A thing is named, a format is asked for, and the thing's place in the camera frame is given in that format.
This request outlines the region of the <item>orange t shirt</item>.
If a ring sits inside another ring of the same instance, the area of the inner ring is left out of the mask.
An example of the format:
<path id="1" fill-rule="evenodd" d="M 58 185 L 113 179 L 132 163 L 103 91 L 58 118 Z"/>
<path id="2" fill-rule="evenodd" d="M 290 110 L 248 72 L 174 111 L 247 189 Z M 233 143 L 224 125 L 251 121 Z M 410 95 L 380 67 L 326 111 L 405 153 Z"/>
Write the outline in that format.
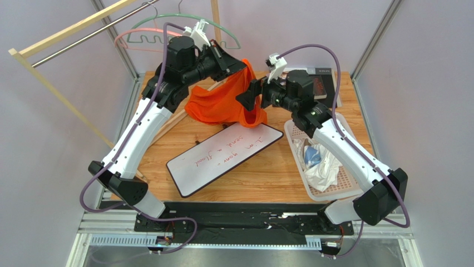
<path id="1" fill-rule="evenodd" d="M 244 93 L 250 82 L 256 79 L 251 63 L 242 60 L 246 68 L 230 76 L 225 83 L 208 91 L 195 86 L 184 106 L 186 113 L 196 121 L 207 125 L 238 122 L 247 128 L 253 128 L 268 122 L 267 113 L 260 107 L 261 101 L 255 100 L 254 109 L 246 110 L 236 96 Z"/>

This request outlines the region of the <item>pink clothes hanger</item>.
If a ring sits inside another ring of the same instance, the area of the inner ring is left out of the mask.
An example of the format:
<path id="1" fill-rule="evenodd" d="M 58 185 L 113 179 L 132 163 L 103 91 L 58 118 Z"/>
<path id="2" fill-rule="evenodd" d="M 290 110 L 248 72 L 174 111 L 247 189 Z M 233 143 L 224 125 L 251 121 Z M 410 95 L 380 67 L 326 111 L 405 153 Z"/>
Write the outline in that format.
<path id="1" fill-rule="evenodd" d="M 125 50 L 144 51 L 144 52 L 163 52 L 162 48 L 140 48 L 138 44 L 157 45 L 158 43 L 167 43 L 170 38 L 181 36 L 180 33 L 173 31 L 164 31 L 157 24 L 158 10 L 150 1 L 142 4 L 146 7 L 152 7 L 155 11 L 151 19 L 152 26 L 141 27 L 137 26 L 130 30 L 124 31 L 114 39 L 113 44 L 116 48 L 123 48 Z"/>

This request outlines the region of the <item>white printed t shirt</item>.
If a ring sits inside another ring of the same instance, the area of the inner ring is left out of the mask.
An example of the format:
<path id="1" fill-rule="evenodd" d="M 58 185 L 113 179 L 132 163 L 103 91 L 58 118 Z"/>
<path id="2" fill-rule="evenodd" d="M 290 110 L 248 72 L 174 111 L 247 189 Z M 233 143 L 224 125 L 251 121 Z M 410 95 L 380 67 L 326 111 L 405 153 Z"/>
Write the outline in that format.
<path id="1" fill-rule="evenodd" d="M 298 163 L 307 183 L 320 192 L 338 185 L 340 161 L 321 144 L 308 138 L 293 140 Z"/>

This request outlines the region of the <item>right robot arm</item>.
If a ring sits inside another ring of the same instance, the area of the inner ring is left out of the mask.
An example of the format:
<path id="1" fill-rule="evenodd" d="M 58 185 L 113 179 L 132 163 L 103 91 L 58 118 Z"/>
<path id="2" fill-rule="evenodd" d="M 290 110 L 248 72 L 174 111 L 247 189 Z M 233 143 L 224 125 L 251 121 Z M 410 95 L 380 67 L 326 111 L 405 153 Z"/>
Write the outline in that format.
<path id="1" fill-rule="evenodd" d="M 350 136 L 335 114 L 314 99 L 314 78 L 306 71 L 290 71 L 285 78 L 263 77 L 252 80 L 236 100 L 248 111 L 260 107 L 281 107 L 292 114 L 296 127 L 323 145 L 356 179 L 362 194 L 348 200 L 335 200 L 324 213 L 332 224 L 362 220 L 375 226 L 389 221 L 387 216 L 403 203 L 408 175 L 402 168 L 391 168 L 371 155 Z"/>

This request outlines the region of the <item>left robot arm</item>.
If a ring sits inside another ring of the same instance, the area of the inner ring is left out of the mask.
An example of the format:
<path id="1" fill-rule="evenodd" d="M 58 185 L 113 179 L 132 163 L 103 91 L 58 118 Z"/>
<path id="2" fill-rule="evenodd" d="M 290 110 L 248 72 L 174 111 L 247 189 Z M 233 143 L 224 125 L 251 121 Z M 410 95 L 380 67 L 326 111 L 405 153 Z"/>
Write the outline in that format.
<path id="1" fill-rule="evenodd" d="M 165 45 L 164 59 L 142 93 L 132 121 L 118 143 L 101 161 L 92 161 L 93 180 L 126 205 L 159 218 L 165 204 L 136 176 L 137 168 L 159 129 L 188 97 L 189 87 L 207 78 L 218 82 L 243 70 L 246 64 L 215 41 L 198 47 L 191 37 L 178 36 Z"/>

